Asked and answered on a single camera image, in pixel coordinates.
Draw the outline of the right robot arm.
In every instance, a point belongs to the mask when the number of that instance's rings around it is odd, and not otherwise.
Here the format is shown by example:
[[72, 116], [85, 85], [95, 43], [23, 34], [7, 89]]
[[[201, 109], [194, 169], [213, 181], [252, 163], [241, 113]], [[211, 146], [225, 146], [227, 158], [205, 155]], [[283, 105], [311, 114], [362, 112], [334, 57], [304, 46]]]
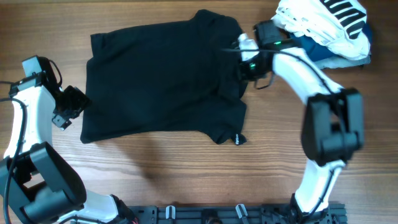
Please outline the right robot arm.
[[347, 223], [342, 203], [329, 201], [353, 154], [364, 144], [363, 97], [328, 78], [294, 39], [285, 39], [273, 21], [254, 26], [255, 39], [238, 37], [242, 79], [257, 83], [268, 72], [281, 77], [305, 105], [301, 144], [307, 157], [303, 178], [289, 203], [236, 206], [241, 223]]

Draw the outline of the black t-shirt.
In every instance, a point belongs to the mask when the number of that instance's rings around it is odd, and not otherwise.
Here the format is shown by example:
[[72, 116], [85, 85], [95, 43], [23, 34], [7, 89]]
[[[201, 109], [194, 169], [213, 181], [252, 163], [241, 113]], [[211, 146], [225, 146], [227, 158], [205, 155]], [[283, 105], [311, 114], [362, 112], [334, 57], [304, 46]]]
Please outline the black t-shirt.
[[154, 131], [198, 131], [246, 142], [246, 85], [236, 19], [205, 9], [187, 21], [91, 36], [81, 142]]

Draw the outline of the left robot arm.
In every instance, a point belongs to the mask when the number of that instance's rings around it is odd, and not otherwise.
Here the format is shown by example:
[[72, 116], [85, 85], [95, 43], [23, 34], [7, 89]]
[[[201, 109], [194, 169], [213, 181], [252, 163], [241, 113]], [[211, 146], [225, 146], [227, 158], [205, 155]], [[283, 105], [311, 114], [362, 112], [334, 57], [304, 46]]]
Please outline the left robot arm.
[[52, 127], [61, 130], [90, 105], [77, 87], [62, 88], [53, 60], [35, 55], [22, 62], [25, 78], [11, 82], [14, 121], [1, 159], [4, 221], [22, 223], [138, 223], [114, 195], [86, 190], [77, 172], [53, 148]]

